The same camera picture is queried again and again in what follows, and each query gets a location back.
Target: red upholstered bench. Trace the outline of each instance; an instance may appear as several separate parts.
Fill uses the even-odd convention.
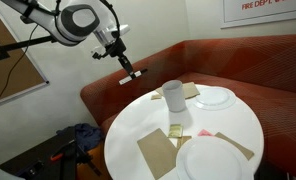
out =
[[[148,72],[120,86],[126,76],[120,70],[81,91],[105,133],[124,107],[168,80],[223,86],[258,116],[263,158],[296,176],[296,35],[188,40],[133,66]]]

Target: framed sign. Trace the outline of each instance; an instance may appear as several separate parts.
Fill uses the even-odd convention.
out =
[[[221,28],[296,19],[296,0],[222,0]]]
[[[7,28],[6,23],[0,15],[0,43],[1,45],[16,43],[11,29]],[[9,58],[0,60],[0,94],[8,81],[8,86],[0,97],[0,104],[9,100],[20,97],[32,90],[38,89],[47,85],[48,81],[37,68],[37,66],[30,60],[29,55],[26,54],[18,63],[16,68],[12,71],[11,76],[8,74],[12,67],[16,64],[19,57],[23,54],[22,49],[10,51]]]

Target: white mug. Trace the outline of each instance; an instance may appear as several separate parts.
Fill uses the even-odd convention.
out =
[[[169,111],[180,112],[186,108],[186,101],[181,81],[171,80],[164,83],[162,85],[162,91]]]

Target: brown paper napkin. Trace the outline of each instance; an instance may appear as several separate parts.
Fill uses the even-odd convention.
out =
[[[178,150],[161,129],[158,128],[137,143],[155,179],[176,167]]]
[[[154,94],[151,96],[151,100],[154,100],[154,99],[161,99],[162,95],[160,94]]]
[[[185,94],[185,98],[191,98],[194,97],[196,95],[199,95],[199,91],[196,88],[196,85],[194,82],[189,82],[189,83],[185,83],[183,84],[183,90],[184,90],[184,94]],[[163,96],[163,91],[162,88],[159,87],[156,89],[156,91]]]
[[[236,146],[236,148],[238,148],[245,155],[245,157],[248,160],[254,156],[254,152],[243,147],[242,145],[238,144],[237,142],[233,141],[232,139],[228,138],[227,136],[223,135],[222,133],[218,132],[215,136],[218,138],[224,139],[224,140],[230,142],[232,145]]]
[[[178,138],[177,140],[177,149],[180,149],[182,145],[184,145],[184,143],[186,141],[188,141],[189,139],[191,139],[191,136],[181,136],[180,138]]]

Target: table top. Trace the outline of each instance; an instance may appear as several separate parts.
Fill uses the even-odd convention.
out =
[[[209,86],[196,85],[200,91]],[[129,104],[111,125],[105,142],[105,160],[113,179],[154,179],[137,141],[160,128],[168,134],[171,124],[182,124],[183,135],[196,137],[205,129],[212,134],[221,132],[242,146],[252,150],[248,161],[253,173],[261,162],[264,148],[263,131],[251,108],[238,97],[236,102],[221,110],[205,110],[186,99],[187,109],[180,113],[168,110],[164,98],[151,100],[155,91]],[[176,168],[160,179],[179,179]]]

